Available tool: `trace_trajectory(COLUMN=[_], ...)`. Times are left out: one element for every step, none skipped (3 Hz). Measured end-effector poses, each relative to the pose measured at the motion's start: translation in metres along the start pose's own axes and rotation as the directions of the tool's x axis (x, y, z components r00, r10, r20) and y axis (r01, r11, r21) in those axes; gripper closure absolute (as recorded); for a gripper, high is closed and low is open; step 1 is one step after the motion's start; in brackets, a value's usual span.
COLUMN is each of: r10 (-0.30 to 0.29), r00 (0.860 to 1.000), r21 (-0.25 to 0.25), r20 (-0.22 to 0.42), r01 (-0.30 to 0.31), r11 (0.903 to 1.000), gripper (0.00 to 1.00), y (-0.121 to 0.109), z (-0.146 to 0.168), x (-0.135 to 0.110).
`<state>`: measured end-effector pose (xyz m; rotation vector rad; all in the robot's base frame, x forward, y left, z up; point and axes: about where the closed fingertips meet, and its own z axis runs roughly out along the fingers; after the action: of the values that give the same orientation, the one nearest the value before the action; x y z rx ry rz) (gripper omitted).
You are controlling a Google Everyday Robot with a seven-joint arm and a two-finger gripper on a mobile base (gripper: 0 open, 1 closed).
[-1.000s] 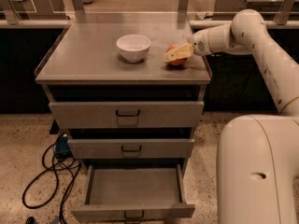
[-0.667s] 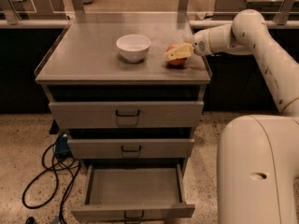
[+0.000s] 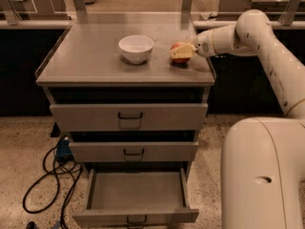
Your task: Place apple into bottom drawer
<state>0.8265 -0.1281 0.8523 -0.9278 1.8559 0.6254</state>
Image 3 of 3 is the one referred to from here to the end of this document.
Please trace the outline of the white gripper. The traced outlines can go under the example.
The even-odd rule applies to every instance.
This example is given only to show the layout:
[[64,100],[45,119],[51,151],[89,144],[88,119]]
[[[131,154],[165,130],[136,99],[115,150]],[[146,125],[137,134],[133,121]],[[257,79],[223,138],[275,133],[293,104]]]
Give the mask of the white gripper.
[[216,56],[214,48],[214,30],[199,33],[193,40],[193,44],[173,44],[169,56],[171,59],[190,59],[196,52],[203,57]]

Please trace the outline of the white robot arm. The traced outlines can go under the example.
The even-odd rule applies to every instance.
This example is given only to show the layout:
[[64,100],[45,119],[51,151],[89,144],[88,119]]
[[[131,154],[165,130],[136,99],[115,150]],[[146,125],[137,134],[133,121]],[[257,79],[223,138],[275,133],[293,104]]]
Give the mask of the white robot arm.
[[284,114],[235,123],[221,153],[222,229],[303,229],[305,66],[275,37],[268,16],[243,12],[235,23],[171,47],[170,59],[256,55]]

